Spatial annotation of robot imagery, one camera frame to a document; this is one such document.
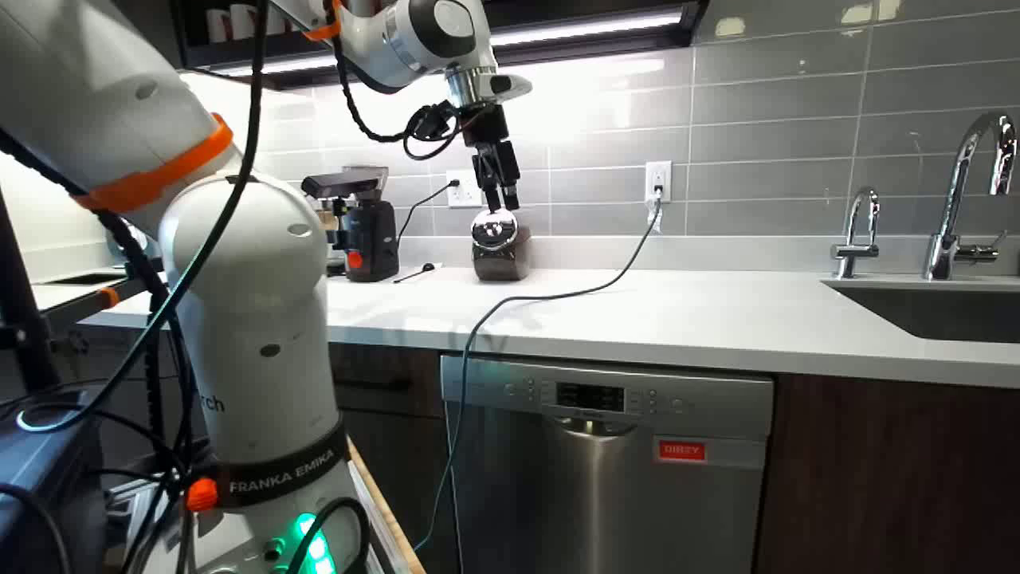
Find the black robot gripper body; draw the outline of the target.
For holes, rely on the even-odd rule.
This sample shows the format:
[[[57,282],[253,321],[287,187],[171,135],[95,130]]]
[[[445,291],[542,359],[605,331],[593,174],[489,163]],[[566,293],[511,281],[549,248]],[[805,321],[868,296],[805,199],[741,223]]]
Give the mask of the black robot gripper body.
[[[467,104],[458,112],[458,135],[474,155],[505,158],[511,148],[511,130],[500,103]]]

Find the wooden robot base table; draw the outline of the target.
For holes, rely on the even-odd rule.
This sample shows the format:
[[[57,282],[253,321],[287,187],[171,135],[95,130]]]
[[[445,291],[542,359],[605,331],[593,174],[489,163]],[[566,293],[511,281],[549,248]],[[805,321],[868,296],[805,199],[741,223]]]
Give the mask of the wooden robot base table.
[[[352,478],[354,478],[354,492],[357,499],[367,511],[370,520],[370,574],[427,574],[427,568],[421,563],[417,550],[410,549],[402,521],[394,520],[390,499],[382,496],[370,465],[359,459],[359,451],[352,451]]]

